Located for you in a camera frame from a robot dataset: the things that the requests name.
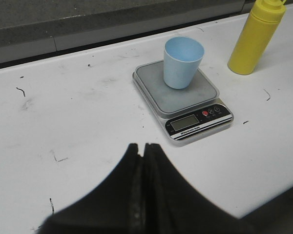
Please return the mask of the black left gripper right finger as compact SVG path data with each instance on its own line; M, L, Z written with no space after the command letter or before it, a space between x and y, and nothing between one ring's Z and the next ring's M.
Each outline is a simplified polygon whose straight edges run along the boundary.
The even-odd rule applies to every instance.
M144 149L146 234L293 234L293 188L243 218L206 199L159 144Z

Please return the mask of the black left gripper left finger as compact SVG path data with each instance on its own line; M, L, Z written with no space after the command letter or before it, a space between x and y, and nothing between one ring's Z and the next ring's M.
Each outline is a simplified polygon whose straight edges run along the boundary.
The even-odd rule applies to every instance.
M51 215L40 234L141 234L142 157L129 144L113 171L89 194Z

